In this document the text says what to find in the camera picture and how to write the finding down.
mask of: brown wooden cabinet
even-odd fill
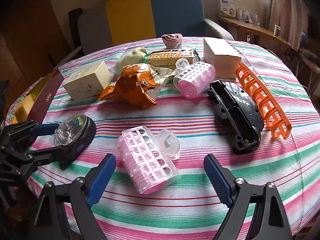
[[[71,50],[50,0],[15,0],[3,17],[1,32],[4,42],[0,42],[0,46],[5,44],[6,48],[0,51],[8,54],[9,50],[12,55],[11,59],[0,60],[1,80],[10,80],[8,109],[17,97],[50,73]]]

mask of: curtain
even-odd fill
[[[298,50],[301,33],[307,33],[308,8],[302,0],[272,0],[269,30],[281,27],[280,37]]]

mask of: metal screw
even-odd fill
[[[273,182],[268,182],[267,185],[268,185],[269,188],[275,188],[276,187],[276,185]]]
[[[244,179],[242,179],[242,178],[236,178],[236,182],[237,182],[238,184],[244,184]]]
[[[45,187],[51,187],[53,185],[52,181],[48,181],[44,184]]]
[[[78,182],[78,183],[83,183],[83,182],[84,182],[84,177],[78,177],[78,178],[76,178],[76,182]]]

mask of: white box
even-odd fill
[[[236,69],[241,56],[227,41],[216,38],[203,39],[204,59],[214,66],[216,78],[236,79]]]
[[[219,16],[236,17],[236,5],[231,0],[218,0]]]
[[[106,63],[100,61],[72,73],[63,87],[73,100],[78,100],[100,95],[111,80]]]

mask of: orange plastic object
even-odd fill
[[[272,138],[276,138],[281,134],[286,140],[292,129],[291,123],[269,89],[243,63],[239,64],[236,76],[242,88],[257,102],[259,111],[266,121],[267,128],[271,128]],[[264,107],[268,109],[266,113],[263,111]]]

